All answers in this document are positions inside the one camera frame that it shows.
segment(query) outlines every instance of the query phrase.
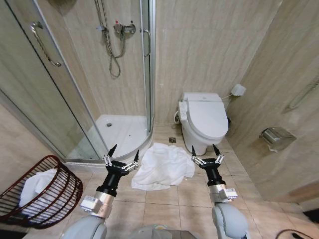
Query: shower door handle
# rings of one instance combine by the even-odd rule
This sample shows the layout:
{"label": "shower door handle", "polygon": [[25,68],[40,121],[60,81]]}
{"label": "shower door handle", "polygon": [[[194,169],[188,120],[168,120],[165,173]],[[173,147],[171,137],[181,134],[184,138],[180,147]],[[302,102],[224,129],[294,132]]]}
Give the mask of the shower door handle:
{"label": "shower door handle", "polygon": [[148,31],[147,29],[143,29],[143,33],[147,32],[149,35],[149,52],[148,54],[145,54],[144,57],[148,57],[151,54],[151,34],[150,31]]}
{"label": "shower door handle", "polygon": [[53,61],[53,60],[51,59],[51,57],[50,57],[49,53],[47,52],[47,50],[46,50],[46,48],[45,48],[45,46],[44,46],[44,44],[43,44],[41,38],[40,38],[39,35],[38,35],[38,32],[36,31],[36,28],[37,28],[37,27],[43,29],[42,24],[41,24],[40,22],[38,22],[38,21],[34,21],[34,22],[30,25],[31,31],[32,31],[32,33],[33,33],[33,35],[34,35],[36,41],[39,43],[39,45],[40,45],[40,47],[41,47],[41,49],[42,49],[42,51],[43,51],[45,57],[48,59],[48,61],[49,61],[52,65],[57,66],[57,67],[61,66],[61,63],[60,63],[60,62]]}

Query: toilet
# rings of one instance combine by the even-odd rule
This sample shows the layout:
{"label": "toilet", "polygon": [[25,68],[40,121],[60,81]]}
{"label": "toilet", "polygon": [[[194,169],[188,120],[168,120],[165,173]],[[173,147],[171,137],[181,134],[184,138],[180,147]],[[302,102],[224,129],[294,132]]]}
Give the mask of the toilet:
{"label": "toilet", "polygon": [[193,145],[197,155],[219,144],[228,131],[225,107],[216,93],[183,93],[179,119],[186,148],[191,152]]}

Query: toilet base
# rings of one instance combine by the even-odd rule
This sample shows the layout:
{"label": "toilet base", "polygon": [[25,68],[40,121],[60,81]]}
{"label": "toilet base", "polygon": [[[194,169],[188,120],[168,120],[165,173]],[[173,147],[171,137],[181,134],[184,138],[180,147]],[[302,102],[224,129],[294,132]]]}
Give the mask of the toilet base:
{"label": "toilet base", "polygon": [[202,144],[201,142],[198,142],[193,137],[191,137],[191,135],[189,135],[189,133],[183,128],[183,126],[181,131],[183,134],[184,143],[189,152],[192,152],[191,147],[194,146],[197,155],[203,155],[206,153],[208,145]]}
{"label": "toilet base", "polygon": [[200,140],[198,140],[196,137],[194,137],[193,135],[191,135],[188,130],[186,130],[184,128],[184,126],[182,125],[181,127],[181,131],[183,134],[183,138],[184,138],[184,143],[186,145],[186,148],[189,152],[192,152],[191,147],[194,146],[196,155],[204,155],[207,151],[207,147],[209,145],[212,144],[219,144],[221,142],[222,139],[220,140],[208,140],[208,139],[203,139],[202,142]]}

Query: crumpled towel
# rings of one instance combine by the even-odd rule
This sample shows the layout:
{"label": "crumpled towel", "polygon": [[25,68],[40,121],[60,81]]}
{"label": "crumpled towel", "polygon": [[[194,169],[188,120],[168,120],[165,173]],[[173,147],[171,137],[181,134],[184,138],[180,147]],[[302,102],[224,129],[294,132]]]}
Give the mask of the crumpled towel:
{"label": "crumpled towel", "polygon": [[[52,168],[45,172],[37,172],[34,176],[28,178],[24,183],[24,187],[20,195],[19,206],[23,207],[38,194],[40,194],[53,180],[56,171],[57,170],[55,168]],[[34,204],[31,204],[30,206],[23,209],[22,213],[28,215],[29,217],[32,217],[45,209],[54,199],[55,198],[53,198],[52,196],[44,195],[35,200]],[[63,204],[61,200],[58,200],[53,205],[56,208],[61,208],[61,205]],[[50,214],[54,212],[52,210],[48,210],[47,213]]]}
{"label": "crumpled towel", "polygon": [[191,178],[195,167],[183,148],[154,143],[144,154],[141,167],[132,179],[132,188],[146,191],[178,185],[184,176]]}

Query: laundry basket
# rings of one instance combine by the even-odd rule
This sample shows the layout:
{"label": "laundry basket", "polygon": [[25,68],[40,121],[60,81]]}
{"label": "laundry basket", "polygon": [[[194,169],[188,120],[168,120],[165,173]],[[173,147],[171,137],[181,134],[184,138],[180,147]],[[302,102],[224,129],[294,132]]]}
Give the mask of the laundry basket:
{"label": "laundry basket", "polygon": [[[52,168],[56,169],[56,173],[47,187],[29,203],[19,207],[26,180],[37,172]],[[74,173],[56,156],[46,156],[0,195],[0,223],[37,229],[51,227],[75,208],[82,191],[83,184]]]}

